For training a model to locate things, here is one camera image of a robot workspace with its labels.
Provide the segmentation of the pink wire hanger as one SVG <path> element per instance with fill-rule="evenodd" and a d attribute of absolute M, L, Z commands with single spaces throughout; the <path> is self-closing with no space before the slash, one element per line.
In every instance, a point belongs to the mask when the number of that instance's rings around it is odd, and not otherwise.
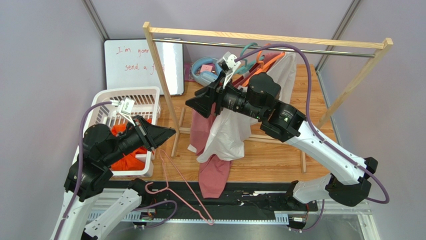
<path fill-rule="evenodd" d="M 163 188 L 159 188 L 157 190 L 150 189 L 154 184 L 154 182 L 152 181 L 152 182 L 148 182 L 146 184 L 145 191 L 150 195 L 156 195 L 156 194 L 160 194 L 160 193 L 166 192 L 166 191 L 170 192 L 176 198 L 178 198 L 185 206 L 189 207 L 190 210 L 192 210 L 193 212 L 198 214 L 200 219 L 203 220 L 206 224 L 208 224 L 209 226 L 213 226 L 215 224 L 214 218 L 212 217 L 212 215 L 210 214 L 210 212 L 206 208 L 205 204 L 203 203 L 203 201 L 201 200 L 199 195 L 192 188 L 191 184 L 186 180 L 186 178 L 181 173 L 181 171 L 179 170 L 177 165 L 173 162 L 172 158 L 163 149 L 158 150 L 156 155 L 158 155 L 160 157 L 160 160 L 161 160 L 161 169 L 162 169 L 163 176 L 164 176 L 165 186 Z M 172 182 L 169 181 L 166 162 L 171 164 L 174 171 L 180 176 L 181 181 L 172 181 Z M 187 191 L 192 194 L 193 198 L 196 200 L 199 207 L 201 207 L 201 209 L 204 211 L 205 214 L 203 214 L 200 209 L 195 208 L 193 204 L 189 203 L 189 200 L 187 198 L 185 198 L 185 197 L 183 197 L 182 195 L 179 194 L 179 192 L 182 192 L 184 190 L 183 185 L 185 185 L 185 187 L 187 188 Z"/>

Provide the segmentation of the pink t shirt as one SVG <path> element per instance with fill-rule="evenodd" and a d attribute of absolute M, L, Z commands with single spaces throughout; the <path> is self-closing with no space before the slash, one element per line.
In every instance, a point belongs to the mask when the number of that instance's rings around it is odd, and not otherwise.
<path fill-rule="evenodd" d="M 267 74 L 281 87 L 279 100 L 289 103 L 296 77 L 295 53 L 267 53 L 264 57 Z M 248 116 L 224 109 L 219 116 L 204 118 L 192 113 L 190 144 L 199 162 L 198 183 L 203 198 L 221 196 L 230 175 L 233 160 L 245 156 L 244 141 L 257 123 Z"/>

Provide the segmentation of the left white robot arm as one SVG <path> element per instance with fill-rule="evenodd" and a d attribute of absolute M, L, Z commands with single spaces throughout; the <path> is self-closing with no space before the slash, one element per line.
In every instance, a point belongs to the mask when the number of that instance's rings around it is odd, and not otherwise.
<path fill-rule="evenodd" d="M 103 240 L 118 223 L 150 196 L 147 182 L 130 181 L 123 194 L 103 214 L 88 222 L 92 209 L 113 176 L 111 166 L 139 149 L 153 151 L 176 130 L 153 125 L 142 116 L 133 117 L 124 132 L 113 134 L 105 124 L 90 126 L 83 134 L 82 154 L 69 168 L 60 216 L 51 235 L 53 240 Z"/>

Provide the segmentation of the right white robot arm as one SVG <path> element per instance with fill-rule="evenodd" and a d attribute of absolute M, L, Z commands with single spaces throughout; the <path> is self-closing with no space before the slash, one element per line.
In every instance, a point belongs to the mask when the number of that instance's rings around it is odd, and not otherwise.
<path fill-rule="evenodd" d="M 366 200 L 371 190 L 369 178 L 378 161 L 362 158 L 338 145 L 309 123 L 305 114 L 279 100 L 281 86 L 266 73 L 253 75 L 247 90 L 217 80 L 197 90 L 186 105 L 204 118 L 223 110 L 251 117 L 260 122 L 266 135 L 307 153 L 329 170 L 324 177 L 310 181 L 293 181 L 287 196 L 306 204 L 313 200 L 332 199 L 348 207 Z"/>

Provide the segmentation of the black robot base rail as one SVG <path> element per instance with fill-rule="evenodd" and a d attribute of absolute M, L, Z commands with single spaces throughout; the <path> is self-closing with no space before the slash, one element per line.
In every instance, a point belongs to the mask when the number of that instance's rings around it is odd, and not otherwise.
<path fill-rule="evenodd" d="M 283 225 L 301 230 L 313 225 L 319 214 L 371 214 L 370 207 L 365 201 L 355 207 L 344 206 L 330 199 L 324 203 L 321 200 L 297 203 L 286 195 L 286 190 L 290 186 L 288 183 L 229 182 L 226 183 L 219 198 L 203 198 L 199 184 L 189 183 L 212 215 L 215 224 Z M 164 186 L 164 181 L 155 181 L 150 189 L 158 190 Z M 205 214 L 185 185 L 183 185 L 183 191 L 178 193 Z M 161 205 L 131 211 L 124 215 L 122 221 L 146 225 L 159 223 L 170 217 L 170 223 L 204 223 L 197 213 L 190 210 L 169 191 L 149 195 L 146 200 L 143 200 L 141 206 L 155 203 L 161 203 Z"/>

